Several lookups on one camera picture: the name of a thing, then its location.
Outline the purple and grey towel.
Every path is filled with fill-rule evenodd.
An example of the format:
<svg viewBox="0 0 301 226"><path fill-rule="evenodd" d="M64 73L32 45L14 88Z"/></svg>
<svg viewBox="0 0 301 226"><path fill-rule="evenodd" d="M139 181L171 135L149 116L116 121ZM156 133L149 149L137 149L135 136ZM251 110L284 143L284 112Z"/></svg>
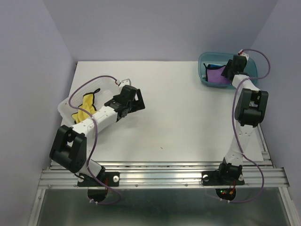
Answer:
<svg viewBox="0 0 301 226"><path fill-rule="evenodd" d="M230 85L230 81L222 76L222 72L225 68L219 70L206 70L206 81L209 83Z"/></svg>

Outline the blue and black towel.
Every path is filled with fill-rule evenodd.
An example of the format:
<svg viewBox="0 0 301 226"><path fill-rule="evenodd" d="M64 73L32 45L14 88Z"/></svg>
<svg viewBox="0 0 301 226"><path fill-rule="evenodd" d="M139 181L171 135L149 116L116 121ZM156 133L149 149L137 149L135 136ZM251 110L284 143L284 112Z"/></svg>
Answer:
<svg viewBox="0 0 301 226"><path fill-rule="evenodd" d="M215 65L215 64L205 64L203 63L206 70L219 70L220 68L224 68L225 65Z"/></svg>

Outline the yellow towel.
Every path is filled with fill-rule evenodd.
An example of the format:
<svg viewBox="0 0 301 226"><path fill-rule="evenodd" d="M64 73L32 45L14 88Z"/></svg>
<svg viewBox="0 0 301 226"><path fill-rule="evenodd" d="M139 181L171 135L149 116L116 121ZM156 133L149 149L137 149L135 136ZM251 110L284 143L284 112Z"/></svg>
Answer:
<svg viewBox="0 0 301 226"><path fill-rule="evenodd" d="M93 115L94 113L96 113L97 109L94 105L95 103L95 94L98 93L100 91L100 88L96 89L93 92L89 92L83 95L83 100L82 100L82 104L79 105L79 108L82 108L84 110L86 110L88 113L82 111L82 110L78 110L76 113L72 114L72 118L74 119L74 122L76 124L84 121L85 119L87 119L88 117L90 117L89 115Z"/></svg>

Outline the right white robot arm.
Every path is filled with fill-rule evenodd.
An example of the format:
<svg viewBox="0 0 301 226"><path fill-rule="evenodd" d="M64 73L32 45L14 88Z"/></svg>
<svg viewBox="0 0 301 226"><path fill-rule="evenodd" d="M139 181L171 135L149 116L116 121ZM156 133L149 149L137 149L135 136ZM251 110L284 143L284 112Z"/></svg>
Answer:
<svg viewBox="0 0 301 226"><path fill-rule="evenodd" d="M232 127L234 137L219 170L217 180L226 184L229 181L243 181L242 164L251 134L265 116L269 94L253 83L253 78L244 72L248 56L240 51L229 60L222 76L236 88L232 105Z"/></svg>

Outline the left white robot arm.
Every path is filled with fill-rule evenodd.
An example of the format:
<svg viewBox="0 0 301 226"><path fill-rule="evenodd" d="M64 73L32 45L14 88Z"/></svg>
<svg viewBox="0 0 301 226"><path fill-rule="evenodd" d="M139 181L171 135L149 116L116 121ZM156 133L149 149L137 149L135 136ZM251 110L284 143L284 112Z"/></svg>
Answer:
<svg viewBox="0 0 301 226"><path fill-rule="evenodd" d="M95 114L70 127L63 125L56 133L49 157L72 173L88 176L95 186L104 182L105 168L92 160L98 133L106 127L145 108L141 90L130 85L106 102Z"/></svg>

